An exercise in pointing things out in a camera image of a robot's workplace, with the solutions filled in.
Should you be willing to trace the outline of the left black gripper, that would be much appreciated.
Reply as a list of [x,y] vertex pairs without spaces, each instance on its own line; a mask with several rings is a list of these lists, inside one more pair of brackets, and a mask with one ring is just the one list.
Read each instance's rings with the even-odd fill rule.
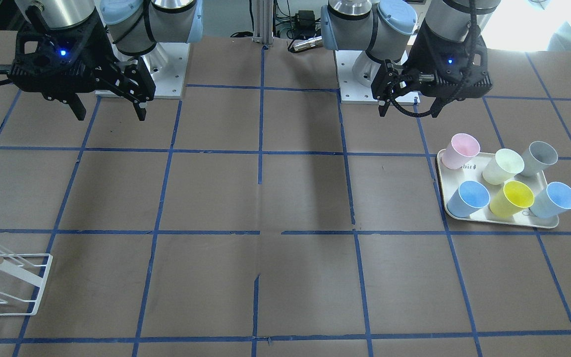
[[[428,97],[448,99],[461,84],[470,55],[478,55],[479,62],[471,66],[467,86],[456,95],[456,99],[478,99],[492,90],[485,41],[479,36],[472,52],[469,41],[449,41],[424,24],[408,54],[406,73],[411,80],[406,85]],[[385,117],[390,105],[404,113],[395,93],[395,88],[399,88],[404,80],[400,70],[396,63],[385,60],[372,79],[372,96],[378,100],[381,117]]]

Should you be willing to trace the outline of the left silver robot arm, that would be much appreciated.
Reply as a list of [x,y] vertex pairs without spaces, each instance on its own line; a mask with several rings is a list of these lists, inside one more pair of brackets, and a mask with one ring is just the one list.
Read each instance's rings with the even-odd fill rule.
[[[498,0],[433,0],[420,28],[403,0],[331,0],[322,7],[320,31],[328,50],[361,52],[372,69],[365,86],[379,103],[413,118],[436,118],[457,100],[480,99],[493,88],[482,29]],[[406,61],[401,56],[413,33]]]

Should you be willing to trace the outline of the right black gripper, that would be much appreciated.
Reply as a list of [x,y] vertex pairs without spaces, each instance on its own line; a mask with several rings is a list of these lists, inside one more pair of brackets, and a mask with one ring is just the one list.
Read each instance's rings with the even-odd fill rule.
[[7,76],[22,91],[68,104],[77,120],[87,110],[79,93],[110,91],[129,100],[138,120],[156,84],[143,60],[118,61],[97,10],[81,22],[53,28],[41,10],[26,10],[29,28],[18,32],[14,60]]

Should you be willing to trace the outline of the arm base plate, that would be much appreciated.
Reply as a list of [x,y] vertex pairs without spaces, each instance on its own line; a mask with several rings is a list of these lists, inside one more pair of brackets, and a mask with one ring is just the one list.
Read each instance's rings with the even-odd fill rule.
[[344,104],[376,105],[371,84],[378,72],[379,63],[372,61],[364,51],[335,51],[336,74]]
[[156,43],[142,56],[156,84],[155,99],[181,99],[191,44]]

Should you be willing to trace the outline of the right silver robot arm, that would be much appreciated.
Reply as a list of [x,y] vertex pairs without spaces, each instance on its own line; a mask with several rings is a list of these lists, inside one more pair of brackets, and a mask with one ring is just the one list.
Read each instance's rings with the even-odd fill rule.
[[28,27],[16,36],[7,78],[23,91],[86,116],[80,93],[110,91],[146,117],[156,85],[144,62],[159,43],[202,38],[199,0],[18,0]]

